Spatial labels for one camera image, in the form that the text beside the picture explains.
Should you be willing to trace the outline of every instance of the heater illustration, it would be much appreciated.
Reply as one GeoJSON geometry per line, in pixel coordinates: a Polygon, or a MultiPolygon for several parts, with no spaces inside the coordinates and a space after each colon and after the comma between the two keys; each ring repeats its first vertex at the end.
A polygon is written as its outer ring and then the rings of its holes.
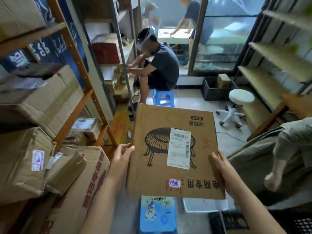
{"type": "MultiPolygon", "coordinates": [[[[152,160],[155,153],[165,153],[168,154],[169,149],[169,140],[170,140],[170,131],[171,128],[158,128],[150,131],[145,137],[145,143],[147,145],[147,150],[144,156],[150,155],[149,162],[147,166],[151,167],[152,160]]],[[[191,156],[190,156],[190,166],[193,169],[196,169],[197,166],[194,165],[192,161],[192,157],[195,157],[194,146],[195,146],[195,138],[191,135],[191,156]]]]}

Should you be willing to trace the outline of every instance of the white table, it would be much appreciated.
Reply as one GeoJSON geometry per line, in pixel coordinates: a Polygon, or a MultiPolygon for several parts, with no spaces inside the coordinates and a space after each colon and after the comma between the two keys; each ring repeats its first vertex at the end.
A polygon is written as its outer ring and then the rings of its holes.
{"type": "MultiPolygon", "coordinates": [[[[188,44],[188,39],[191,33],[186,34],[185,31],[187,30],[188,29],[180,29],[170,38],[170,33],[172,33],[174,29],[159,29],[158,40],[159,42],[166,42],[167,44],[188,44]]],[[[245,42],[247,41],[247,37],[247,35],[233,34],[233,32],[226,29],[215,29],[207,44],[245,44],[245,42]]]]}

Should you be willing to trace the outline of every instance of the electric fan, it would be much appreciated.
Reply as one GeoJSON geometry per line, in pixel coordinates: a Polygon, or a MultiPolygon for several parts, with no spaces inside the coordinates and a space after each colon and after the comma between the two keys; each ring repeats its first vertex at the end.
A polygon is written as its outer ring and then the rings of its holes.
{"type": "Polygon", "coordinates": [[[141,1],[142,28],[154,27],[157,36],[160,27],[160,12],[151,1],[141,1]]]}

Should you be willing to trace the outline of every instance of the blue plastic stool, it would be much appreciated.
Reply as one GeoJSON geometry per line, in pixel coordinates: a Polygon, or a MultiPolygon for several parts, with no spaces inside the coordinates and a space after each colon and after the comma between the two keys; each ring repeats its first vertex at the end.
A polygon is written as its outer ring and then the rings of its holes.
{"type": "Polygon", "coordinates": [[[170,91],[158,91],[154,89],[153,96],[154,105],[158,106],[171,106],[174,107],[174,90],[170,91]],[[161,100],[169,101],[168,103],[160,103],[161,100]]]}

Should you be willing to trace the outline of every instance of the glass door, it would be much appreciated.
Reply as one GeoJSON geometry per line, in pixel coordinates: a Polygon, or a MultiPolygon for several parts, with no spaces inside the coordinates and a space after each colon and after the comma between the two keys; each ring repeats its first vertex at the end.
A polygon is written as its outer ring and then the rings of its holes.
{"type": "Polygon", "coordinates": [[[202,0],[188,75],[232,72],[264,1],[202,0]]]}

